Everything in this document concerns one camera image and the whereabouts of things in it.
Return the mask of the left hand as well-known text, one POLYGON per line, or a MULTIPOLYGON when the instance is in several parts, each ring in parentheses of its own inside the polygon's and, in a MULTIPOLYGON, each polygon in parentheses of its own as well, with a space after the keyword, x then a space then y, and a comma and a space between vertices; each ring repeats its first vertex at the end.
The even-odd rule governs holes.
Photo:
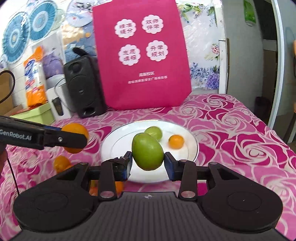
POLYGON ((8 153, 7 153, 6 149, 4 149, 0 154, 0 176, 2 175, 3 168, 5 166, 7 158, 8 158, 8 153))

